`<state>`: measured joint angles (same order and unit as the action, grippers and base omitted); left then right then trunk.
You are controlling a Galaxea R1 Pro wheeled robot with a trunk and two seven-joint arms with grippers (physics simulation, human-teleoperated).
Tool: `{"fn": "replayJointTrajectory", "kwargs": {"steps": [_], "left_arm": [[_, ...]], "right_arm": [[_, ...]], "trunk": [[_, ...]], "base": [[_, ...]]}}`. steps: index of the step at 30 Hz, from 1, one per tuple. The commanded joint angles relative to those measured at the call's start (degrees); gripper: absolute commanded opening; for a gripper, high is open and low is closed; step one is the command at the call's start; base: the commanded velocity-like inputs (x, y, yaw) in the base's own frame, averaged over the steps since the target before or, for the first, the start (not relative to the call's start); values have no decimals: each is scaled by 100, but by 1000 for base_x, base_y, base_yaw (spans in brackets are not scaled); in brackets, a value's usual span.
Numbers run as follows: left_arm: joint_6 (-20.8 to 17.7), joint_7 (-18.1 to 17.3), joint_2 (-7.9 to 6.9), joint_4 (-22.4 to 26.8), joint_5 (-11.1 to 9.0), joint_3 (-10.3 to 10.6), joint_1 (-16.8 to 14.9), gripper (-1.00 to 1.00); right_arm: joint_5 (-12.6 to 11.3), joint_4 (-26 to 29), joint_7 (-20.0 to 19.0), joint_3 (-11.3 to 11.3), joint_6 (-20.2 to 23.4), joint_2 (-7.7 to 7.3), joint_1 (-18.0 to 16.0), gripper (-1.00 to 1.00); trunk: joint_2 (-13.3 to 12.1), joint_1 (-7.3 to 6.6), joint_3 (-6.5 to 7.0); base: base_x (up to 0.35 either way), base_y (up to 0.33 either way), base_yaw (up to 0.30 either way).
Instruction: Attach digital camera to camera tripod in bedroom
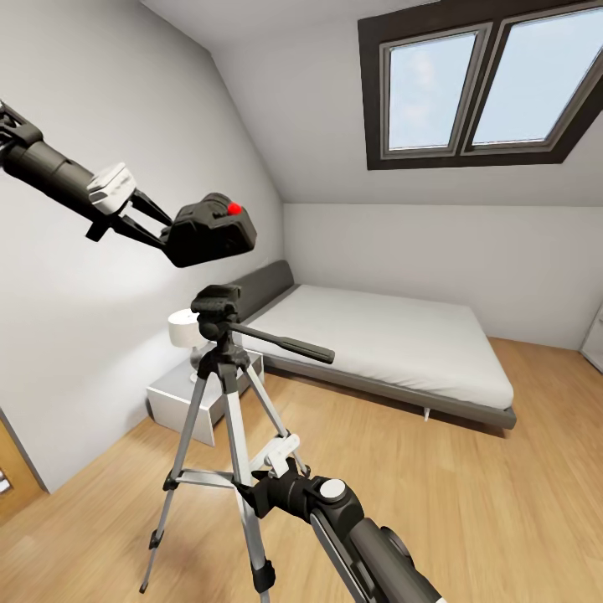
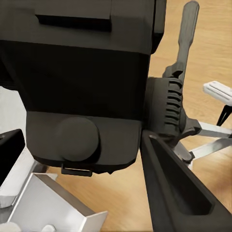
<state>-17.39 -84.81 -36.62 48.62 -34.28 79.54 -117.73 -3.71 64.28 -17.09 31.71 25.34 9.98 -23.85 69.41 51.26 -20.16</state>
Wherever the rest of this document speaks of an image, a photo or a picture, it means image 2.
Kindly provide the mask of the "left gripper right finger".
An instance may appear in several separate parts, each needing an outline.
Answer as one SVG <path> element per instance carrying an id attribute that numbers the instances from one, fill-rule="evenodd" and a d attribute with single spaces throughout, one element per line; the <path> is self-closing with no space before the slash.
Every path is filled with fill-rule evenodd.
<path id="1" fill-rule="evenodd" d="M 232 214 L 158 134 L 141 129 L 140 154 L 153 232 L 232 232 Z"/>

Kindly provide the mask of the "digital camera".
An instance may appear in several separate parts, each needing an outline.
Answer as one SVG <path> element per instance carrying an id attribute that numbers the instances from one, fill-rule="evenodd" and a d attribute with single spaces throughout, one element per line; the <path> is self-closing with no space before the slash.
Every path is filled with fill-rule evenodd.
<path id="1" fill-rule="evenodd" d="M 18 91 L 26 144 L 61 173 L 136 161 L 167 0 L 0 0 L 0 86 Z"/>

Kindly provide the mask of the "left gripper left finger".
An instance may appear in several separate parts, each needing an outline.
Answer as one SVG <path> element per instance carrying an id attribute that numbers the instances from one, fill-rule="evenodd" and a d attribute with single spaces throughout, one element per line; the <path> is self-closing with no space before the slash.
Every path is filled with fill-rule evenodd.
<path id="1" fill-rule="evenodd" d="M 0 134 L 0 187 L 25 147 L 21 129 Z"/>

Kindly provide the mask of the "camera tripod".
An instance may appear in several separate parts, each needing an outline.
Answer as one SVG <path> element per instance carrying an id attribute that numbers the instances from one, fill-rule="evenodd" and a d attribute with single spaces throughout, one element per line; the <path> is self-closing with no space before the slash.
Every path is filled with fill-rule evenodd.
<path id="1" fill-rule="evenodd" d="M 188 2 L 182 13 L 177 62 L 166 68 L 162 78 L 147 80 L 142 129 L 152 131 L 192 170 L 193 161 L 232 145 L 232 129 L 189 118 L 183 107 L 183 87 L 190 46 L 199 13 L 196 2 Z M 180 141 L 188 136 L 217 137 L 187 150 Z"/>

